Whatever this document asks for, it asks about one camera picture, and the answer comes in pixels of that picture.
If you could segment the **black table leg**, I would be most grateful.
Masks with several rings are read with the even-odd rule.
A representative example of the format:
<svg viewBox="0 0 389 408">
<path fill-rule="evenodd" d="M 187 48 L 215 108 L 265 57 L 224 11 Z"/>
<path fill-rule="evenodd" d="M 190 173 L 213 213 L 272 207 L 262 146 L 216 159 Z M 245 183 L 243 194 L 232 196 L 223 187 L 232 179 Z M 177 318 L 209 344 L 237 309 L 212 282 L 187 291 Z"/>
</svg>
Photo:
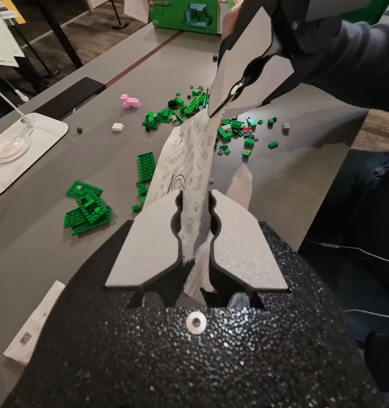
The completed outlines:
<svg viewBox="0 0 389 408">
<path fill-rule="evenodd" d="M 71 60 L 72 64 L 76 69 L 80 69 L 83 67 L 83 63 L 81 59 L 79 58 L 78 54 L 76 53 L 75 49 L 73 48 L 72 44 L 70 43 L 68 37 L 64 33 L 63 29 L 61 28 L 61 25 L 53 15 L 52 11 L 49 9 L 47 2 L 46 1 L 41 1 L 41 0 L 36 0 L 35 1 L 38 8 L 40 9 L 40 12 L 42 13 L 43 17 L 47 21 L 49 27 L 57 37 L 60 45 L 64 49 L 65 53 Z"/>
</svg>

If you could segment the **green toy bricks beside bag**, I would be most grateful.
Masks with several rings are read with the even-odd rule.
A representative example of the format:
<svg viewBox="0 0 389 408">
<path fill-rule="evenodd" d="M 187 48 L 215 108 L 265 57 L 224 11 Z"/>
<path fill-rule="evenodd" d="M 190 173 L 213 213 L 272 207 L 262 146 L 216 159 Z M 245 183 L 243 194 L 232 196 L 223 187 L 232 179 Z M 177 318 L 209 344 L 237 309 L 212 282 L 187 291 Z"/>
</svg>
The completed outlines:
<svg viewBox="0 0 389 408">
<path fill-rule="evenodd" d="M 136 186 L 138 187 L 138 195 L 140 196 L 139 198 L 139 204 L 135 204 L 132 206 L 132 211 L 134 213 L 138 213 L 142 210 L 144 203 L 146 201 L 146 196 L 148 193 L 148 188 L 144 185 L 142 181 L 137 181 Z"/>
</svg>

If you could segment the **green toy base plate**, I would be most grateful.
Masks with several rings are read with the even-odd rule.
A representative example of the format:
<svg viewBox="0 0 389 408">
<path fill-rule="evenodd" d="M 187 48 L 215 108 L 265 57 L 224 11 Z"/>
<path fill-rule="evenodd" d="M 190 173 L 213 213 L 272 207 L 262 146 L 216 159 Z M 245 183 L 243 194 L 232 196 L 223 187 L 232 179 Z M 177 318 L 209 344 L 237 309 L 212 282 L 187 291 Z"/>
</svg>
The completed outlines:
<svg viewBox="0 0 389 408">
<path fill-rule="evenodd" d="M 137 156 L 137 163 L 140 175 L 140 181 L 151 181 L 155 169 L 156 161 L 153 152 L 147 152 Z"/>
</svg>

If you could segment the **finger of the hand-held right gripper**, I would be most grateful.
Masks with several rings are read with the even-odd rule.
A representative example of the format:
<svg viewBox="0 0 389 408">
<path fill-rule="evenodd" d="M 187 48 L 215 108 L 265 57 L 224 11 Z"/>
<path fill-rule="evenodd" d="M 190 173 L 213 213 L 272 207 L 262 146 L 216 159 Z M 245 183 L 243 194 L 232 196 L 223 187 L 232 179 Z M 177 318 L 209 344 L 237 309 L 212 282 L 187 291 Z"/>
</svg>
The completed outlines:
<svg viewBox="0 0 389 408">
<path fill-rule="evenodd" d="M 264 27 L 258 28 L 256 20 L 240 36 L 233 49 L 224 53 L 213 81 L 212 91 L 208 103 L 209 117 L 233 117 L 243 113 L 227 113 L 226 106 L 233 99 L 237 89 L 241 87 L 243 79 L 252 76 L 257 79 L 262 72 L 263 65 L 270 57 L 282 57 L 277 41 L 269 46 L 268 15 L 264 10 L 258 12 L 257 17 L 263 16 Z M 270 95 L 262 105 L 275 99 Z"/>
<path fill-rule="evenodd" d="M 257 79 L 250 75 L 243 79 L 241 87 L 227 104 L 226 112 L 245 113 L 261 106 L 293 74 L 294 68 L 289 59 L 270 57 Z"/>
</svg>

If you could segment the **white rod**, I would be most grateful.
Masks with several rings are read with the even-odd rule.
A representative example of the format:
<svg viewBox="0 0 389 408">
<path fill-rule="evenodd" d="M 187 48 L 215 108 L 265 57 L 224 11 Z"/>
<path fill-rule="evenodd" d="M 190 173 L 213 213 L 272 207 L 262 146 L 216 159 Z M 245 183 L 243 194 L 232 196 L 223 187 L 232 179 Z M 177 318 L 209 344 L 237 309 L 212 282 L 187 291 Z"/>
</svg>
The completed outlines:
<svg viewBox="0 0 389 408">
<path fill-rule="evenodd" d="M 23 102 L 28 102 L 29 98 L 21 92 L 19 89 L 15 88 L 9 81 L 4 81 L 17 95 Z"/>
</svg>

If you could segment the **scattered green toy bricks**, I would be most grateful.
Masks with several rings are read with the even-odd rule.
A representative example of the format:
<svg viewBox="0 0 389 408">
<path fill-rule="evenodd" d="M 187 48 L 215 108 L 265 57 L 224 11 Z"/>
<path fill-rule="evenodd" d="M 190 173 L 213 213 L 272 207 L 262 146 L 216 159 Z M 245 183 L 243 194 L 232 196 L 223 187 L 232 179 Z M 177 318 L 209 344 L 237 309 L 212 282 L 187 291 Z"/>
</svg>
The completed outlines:
<svg viewBox="0 0 389 408">
<path fill-rule="evenodd" d="M 246 161 L 250 158 L 255 143 L 259 140 L 256 136 L 258 126 L 262 126 L 264 120 L 254 120 L 252 117 L 246 117 L 245 121 L 238 120 L 238 117 L 221 120 L 217 129 L 217 137 L 214 145 L 219 156 L 227 156 L 231 153 L 230 141 L 234 139 L 243 140 L 243 152 L 241 158 Z M 253 128 L 253 132 L 245 134 L 243 129 L 247 126 Z"/>
</svg>

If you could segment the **stack of green toy plates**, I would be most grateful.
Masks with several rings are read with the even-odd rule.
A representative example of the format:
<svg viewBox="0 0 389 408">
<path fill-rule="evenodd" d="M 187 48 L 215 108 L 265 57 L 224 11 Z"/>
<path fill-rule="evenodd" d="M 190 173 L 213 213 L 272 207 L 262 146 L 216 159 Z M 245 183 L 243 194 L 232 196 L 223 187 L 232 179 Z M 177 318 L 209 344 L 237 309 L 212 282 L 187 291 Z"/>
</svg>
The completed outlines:
<svg viewBox="0 0 389 408">
<path fill-rule="evenodd" d="M 76 208 L 65 213 L 63 227 L 72 236 L 90 232 L 111 222 L 111 207 L 102 198 L 103 189 L 83 181 L 75 181 L 66 195 L 75 199 Z"/>
</svg>

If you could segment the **person's right hand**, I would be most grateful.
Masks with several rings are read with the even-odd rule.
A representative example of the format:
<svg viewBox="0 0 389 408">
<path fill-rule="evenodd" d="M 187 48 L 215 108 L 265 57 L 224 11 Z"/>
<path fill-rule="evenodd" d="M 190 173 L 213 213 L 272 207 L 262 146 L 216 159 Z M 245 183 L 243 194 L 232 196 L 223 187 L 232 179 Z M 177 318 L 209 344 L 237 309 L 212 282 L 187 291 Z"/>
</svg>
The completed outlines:
<svg viewBox="0 0 389 408">
<path fill-rule="evenodd" d="M 238 17 L 239 10 L 241 8 L 241 3 L 236 4 L 232 7 L 223 18 L 222 29 L 221 29 L 221 40 L 226 39 L 232 32 Z"/>
</svg>

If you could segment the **white printed paper bag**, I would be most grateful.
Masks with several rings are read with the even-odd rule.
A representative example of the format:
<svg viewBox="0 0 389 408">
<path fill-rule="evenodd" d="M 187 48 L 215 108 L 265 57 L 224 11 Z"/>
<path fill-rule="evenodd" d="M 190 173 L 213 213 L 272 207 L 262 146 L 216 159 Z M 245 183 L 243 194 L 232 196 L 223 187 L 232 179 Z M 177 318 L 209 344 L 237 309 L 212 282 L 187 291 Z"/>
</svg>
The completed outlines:
<svg viewBox="0 0 389 408">
<path fill-rule="evenodd" d="M 207 108 L 172 130 L 161 150 L 156 169 L 147 193 L 144 208 L 159 200 L 172 190 L 183 191 L 181 231 L 183 262 L 195 259 L 184 293 L 204 303 L 201 288 L 212 292 L 206 278 L 206 255 L 211 237 L 206 237 L 197 255 L 195 242 L 201 226 L 204 203 L 208 202 L 209 177 L 211 174 L 217 129 L 224 118 L 225 108 L 212 118 Z"/>
</svg>

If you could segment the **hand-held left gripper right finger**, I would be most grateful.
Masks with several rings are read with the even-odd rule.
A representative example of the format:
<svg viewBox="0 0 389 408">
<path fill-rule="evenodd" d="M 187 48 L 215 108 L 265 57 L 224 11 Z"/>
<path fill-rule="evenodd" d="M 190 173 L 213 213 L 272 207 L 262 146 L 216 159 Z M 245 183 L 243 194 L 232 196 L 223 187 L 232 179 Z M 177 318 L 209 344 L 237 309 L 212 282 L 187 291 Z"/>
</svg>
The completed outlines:
<svg viewBox="0 0 389 408">
<path fill-rule="evenodd" d="M 284 292 L 288 285 L 257 219 L 243 206 L 214 189 L 209 192 L 209 278 L 220 291 Z"/>
</svg>

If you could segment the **grey desk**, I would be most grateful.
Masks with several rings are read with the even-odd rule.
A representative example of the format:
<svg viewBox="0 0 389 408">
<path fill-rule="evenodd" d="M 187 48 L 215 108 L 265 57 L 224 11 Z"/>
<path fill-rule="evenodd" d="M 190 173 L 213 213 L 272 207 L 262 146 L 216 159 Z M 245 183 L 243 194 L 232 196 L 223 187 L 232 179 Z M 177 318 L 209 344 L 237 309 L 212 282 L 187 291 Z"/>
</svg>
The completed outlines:
<svg viewBox="0 0 389 408">
<path fill-rule="evenodd" d="M 18 330 L 56 280 L 67 283 L 133 217 L 136 157 L 152 151 L 158 158 L 171 133 L 171 124 L 146 133 L 144 116 L 161 110 L 177 91 L 184 95 L 190 85 L 212 84 L 217 69 L 212 56 L 219 41 L 216 35 L 149 24 L 22 106 L 25 113 L 32 112 L 84 77 L 107 86 L 64 120 L 68 133 L 0 195 L 0 405 L 23 371 L 3 355 Z M 139 99 L 141 106 L 125 109 L 122 94 Z M 249 211 L 294 250 L 366 114 L 301 84 L 270 105 L 239 116 L 264 120 L 247 163 L 253 174 Z M 284 122 L 290 122 L 288 135 L 282 133 Z M 122 123 L 123 130 L 113 132 L 114 123 Z M 103 189 L 112 219 L 72 236 L 63 224 L 65 213 L 76 208 L 66 192 L 77 180 Z"/>
</svg>

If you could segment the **green toy set box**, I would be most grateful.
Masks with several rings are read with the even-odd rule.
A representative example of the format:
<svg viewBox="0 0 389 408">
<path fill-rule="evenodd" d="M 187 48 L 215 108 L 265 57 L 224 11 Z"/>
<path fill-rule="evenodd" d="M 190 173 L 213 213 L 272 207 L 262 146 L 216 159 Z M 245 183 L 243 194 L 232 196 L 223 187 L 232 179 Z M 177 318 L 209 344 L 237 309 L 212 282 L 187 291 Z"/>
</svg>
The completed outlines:
<svg viewBox="0 0 389 408">
<path fill-rule="evenodd" d="M 218 33 L 217 0 L 150 0 L 153 26 L 206 34 Z"/>
</svg>

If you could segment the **person's leg in jeans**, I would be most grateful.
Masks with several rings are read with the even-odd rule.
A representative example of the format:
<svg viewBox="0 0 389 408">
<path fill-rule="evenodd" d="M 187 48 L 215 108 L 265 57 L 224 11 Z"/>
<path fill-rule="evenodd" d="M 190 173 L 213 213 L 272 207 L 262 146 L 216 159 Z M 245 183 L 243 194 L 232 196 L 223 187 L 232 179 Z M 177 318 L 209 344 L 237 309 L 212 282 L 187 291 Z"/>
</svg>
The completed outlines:
<svg viewBox="0 0 389 408">
<path fill-rule="evenodd" d="M 389 395 L 389 152 L 352 149 L 299 250 Z"/>
</svg>

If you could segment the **black desk mat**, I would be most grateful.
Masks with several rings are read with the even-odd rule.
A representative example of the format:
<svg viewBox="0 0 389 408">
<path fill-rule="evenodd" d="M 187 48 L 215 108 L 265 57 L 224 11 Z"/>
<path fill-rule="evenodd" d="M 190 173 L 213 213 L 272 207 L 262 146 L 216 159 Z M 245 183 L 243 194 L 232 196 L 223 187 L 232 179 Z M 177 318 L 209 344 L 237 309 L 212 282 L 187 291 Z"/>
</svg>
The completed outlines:
<svg viewBox="0 0 389 408">
<path fill-rule="evenodd" d="M 54 120 L 64 119 L 72 110 L 106 89 L 106 85 L 91 78 L 82 78 L 44 103 L 34 113 Z"/>
</svg>

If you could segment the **black stanchion base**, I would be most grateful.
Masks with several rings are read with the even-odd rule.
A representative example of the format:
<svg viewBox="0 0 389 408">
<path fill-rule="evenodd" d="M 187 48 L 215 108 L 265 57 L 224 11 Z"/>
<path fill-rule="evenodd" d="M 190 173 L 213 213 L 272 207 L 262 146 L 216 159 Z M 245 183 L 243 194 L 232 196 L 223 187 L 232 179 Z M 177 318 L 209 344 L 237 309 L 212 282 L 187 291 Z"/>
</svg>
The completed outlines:
<svg viewBox="0 0 389 408">
<path fill-rule="evenodd" d="M 113 8 L 113 11 L 114 11 L 115 17 L 116 17 L 116 21 L 117 21 L 116 24 L 113 24 L 113 25 L 112 25 L 112 29 L 113 29 L 113 30 L 122 30 L 122 29 L 125 29 L 125 28 L 129 27 L 130 23 L 129 23 L 128 20 L 126 20 L 126 22 L 124 22 L 124 23 L 121 22 L 121 19 L 120 19 L 120 16 L 119 16 L 119 14 L 118 14 L 118 11 L 117 11 L 117 8 L 116 8 L 116 6 L 115 6 L 114 1 L 113 1 L 113 0 L 109 0 L 109 2 L 111 3 L 111 6 L 112 6 L 112 8 Z"/>
</svg>

